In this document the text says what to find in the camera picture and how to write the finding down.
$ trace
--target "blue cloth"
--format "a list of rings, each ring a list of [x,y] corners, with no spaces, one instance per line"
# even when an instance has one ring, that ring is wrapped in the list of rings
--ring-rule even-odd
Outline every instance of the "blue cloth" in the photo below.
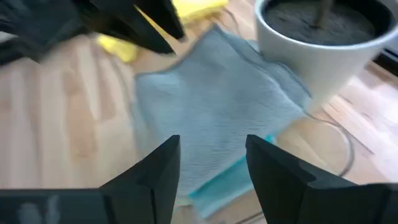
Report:
[[[275,143],[272,135],[268,135],[266,140]],[[207,218],[251,189],[253,189],[253,184],[246,157],[243,157],[229,169],[190,194],[190,198],[197,214],[202,218]]]
[[[140,154],[181,135],[180,196],[196,192],[242,159],[248,134],[284,129],[304,116],[310,100],[289,68],[264,60],[244,39],[217,26],[179,63],[134,78]]]

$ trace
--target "teal cloth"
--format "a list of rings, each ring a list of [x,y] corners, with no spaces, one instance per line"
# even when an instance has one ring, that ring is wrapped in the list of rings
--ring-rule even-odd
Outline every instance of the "teal cloth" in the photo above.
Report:
[[[268,135],[266,141],[275,143],[274,136]],[[253,189],[253,183],[250,179],[246,157],[243,157],[229,169],[190,194],[190,198],[197,214],[202,218],[208,218],[251,189]]]

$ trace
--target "plant pot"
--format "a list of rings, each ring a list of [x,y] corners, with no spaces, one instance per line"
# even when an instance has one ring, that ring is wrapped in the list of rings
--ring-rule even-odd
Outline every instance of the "plant pot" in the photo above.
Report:
[[[255,5],[257,40],[263,56],[288,65],[312,94],[310,110],[329,100],[352,77],[364,69],[391,39],[398,35],[397,18],[391,10],[374,0],[336,0],[364,15],[375,27],[373,40],[353,45],[318,45],[286,37],[272,29],[262,16],[263,10],[283,1],[257,0]]]

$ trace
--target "white pot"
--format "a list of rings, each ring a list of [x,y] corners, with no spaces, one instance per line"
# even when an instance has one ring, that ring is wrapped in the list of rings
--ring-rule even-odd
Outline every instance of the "white pot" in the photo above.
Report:
[[[286,37],[266,24],[262,10],[271,1],[273,0],[256,1],[259,48],[266,59],[283,62],[302,78],[312,94],[311,110],[318,108],[336,94],[350,77],[364,69],[383,46],[398,35],[398,28],[394,26],[384,35],[362,44],[308,44]]]

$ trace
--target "black object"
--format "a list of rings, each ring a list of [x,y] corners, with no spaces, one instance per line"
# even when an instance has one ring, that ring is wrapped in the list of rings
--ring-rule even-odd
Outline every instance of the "black object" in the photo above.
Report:
[[[180,176],[180,136],[98,189],[0,190],[4,224],[169,224]]]
[[[255,135],[246,149],[268,224],[398,223],[398,184],[356,185]]]
[[[0,31],[14,34],[0,44],[0,65],[18,57],[40,60],[53,46],[78,34],[100,32],[160,54],[173,49],[138,11],[181,39],[182,26],[170,0],[3,0]]]
[[[398,77],[398,53],[395,50],[384,49],[373,61]]]

